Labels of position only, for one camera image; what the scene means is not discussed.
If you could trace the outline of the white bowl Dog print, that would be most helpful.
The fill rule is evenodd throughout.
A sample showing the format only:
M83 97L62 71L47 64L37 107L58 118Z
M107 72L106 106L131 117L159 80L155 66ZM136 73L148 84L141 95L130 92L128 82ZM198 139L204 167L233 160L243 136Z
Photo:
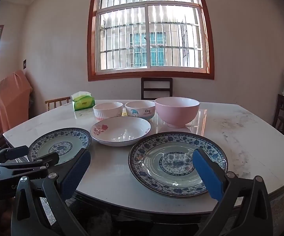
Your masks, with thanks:
M130 117L139 117L150 120L155 114L155 102L148 100L137 100L125 104L126 113Z

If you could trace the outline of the white ribbed bowl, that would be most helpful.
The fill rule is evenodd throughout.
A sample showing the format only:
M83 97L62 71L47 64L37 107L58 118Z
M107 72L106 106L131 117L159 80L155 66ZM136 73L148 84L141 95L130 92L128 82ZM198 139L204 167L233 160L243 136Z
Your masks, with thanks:
M96 104L93 107L93 112L97 120L102 121L108 118L122 116L123 103L121 102L106 102Z

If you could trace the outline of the large window wooden frame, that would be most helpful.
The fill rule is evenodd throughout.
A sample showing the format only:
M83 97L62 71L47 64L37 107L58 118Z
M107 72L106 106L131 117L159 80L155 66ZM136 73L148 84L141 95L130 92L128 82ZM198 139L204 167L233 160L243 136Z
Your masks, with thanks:
M206 1L90 0L87 74L214 79Z

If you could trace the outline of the black wall switch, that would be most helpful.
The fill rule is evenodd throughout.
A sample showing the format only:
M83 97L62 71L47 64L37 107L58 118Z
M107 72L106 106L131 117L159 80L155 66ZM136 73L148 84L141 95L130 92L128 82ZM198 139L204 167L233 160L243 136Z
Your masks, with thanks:
M23 61L23 70L26 69L26 67L27 67L27 60L25 59L25 60Z

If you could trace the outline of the orange cloth covered object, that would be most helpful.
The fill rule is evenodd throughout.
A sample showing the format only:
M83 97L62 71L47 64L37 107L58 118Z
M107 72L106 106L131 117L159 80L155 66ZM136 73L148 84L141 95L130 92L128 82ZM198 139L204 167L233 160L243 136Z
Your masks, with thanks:
M28 120L32 87L18 70L0 81L0 134Z

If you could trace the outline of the large pink bowl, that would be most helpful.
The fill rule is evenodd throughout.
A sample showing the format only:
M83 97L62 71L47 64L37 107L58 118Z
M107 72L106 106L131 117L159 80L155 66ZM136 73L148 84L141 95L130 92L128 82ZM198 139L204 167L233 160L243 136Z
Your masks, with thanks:
M200 102L184 97L162 97L155 100L158 116L172 128L183 128L195 119Z

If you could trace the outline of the green tissue pack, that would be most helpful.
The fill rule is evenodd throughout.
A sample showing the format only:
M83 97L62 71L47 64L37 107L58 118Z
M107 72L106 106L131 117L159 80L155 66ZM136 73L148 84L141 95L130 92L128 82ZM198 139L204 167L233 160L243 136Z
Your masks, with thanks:
M90 92L79 91L71 95L74 111L92 108L95 106L95 99Z

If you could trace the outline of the large blue white plate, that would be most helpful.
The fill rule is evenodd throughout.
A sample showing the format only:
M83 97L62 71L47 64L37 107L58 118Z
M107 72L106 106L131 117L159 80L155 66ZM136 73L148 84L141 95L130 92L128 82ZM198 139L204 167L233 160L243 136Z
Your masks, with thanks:
M157 133L138 141L128 156L133 176L146 188L170 197L193 197L206 187L193 165L193 152L202 149L224 171L228 159L216 143L186 132Z

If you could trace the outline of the white plate pink flowers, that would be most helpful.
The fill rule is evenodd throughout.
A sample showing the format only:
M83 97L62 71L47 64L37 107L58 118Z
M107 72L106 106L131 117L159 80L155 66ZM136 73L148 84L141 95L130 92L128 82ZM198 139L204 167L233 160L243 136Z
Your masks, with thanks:
M110 147L125 147L137 143L151 130L151 124L139 117L114 117L94 124L90 134L98 143Z

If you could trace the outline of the dark wooden chair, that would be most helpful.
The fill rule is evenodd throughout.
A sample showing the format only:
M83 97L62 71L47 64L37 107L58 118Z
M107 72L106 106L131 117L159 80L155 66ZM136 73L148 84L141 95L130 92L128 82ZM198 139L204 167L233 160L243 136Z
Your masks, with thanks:
M146 87L146 83L165 83L165 87ZM167 77L142 77L141 78L141 99L155 100L157 97L145 97L145 92L168 93L169 97L173 96L173 79Z

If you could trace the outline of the light wooden chair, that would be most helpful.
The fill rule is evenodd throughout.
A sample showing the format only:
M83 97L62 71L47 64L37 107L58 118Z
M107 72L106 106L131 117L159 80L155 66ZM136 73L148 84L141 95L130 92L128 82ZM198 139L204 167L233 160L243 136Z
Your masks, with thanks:
M46 104L47 111L50 111L51 109L60 107L64 104L68 104L70 101L71 101L71 97L66 96L66 97L63 97L63 98L46 100L45 104Z

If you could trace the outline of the small blue white plate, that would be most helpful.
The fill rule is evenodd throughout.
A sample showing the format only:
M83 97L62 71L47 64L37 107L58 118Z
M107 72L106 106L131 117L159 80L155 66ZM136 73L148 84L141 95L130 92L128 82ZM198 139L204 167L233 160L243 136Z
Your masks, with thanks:
M50 153L59 155L58 165L73 159L91 145L91 135L82 128L57 129L36 139L28 148L27 158L34 161Z

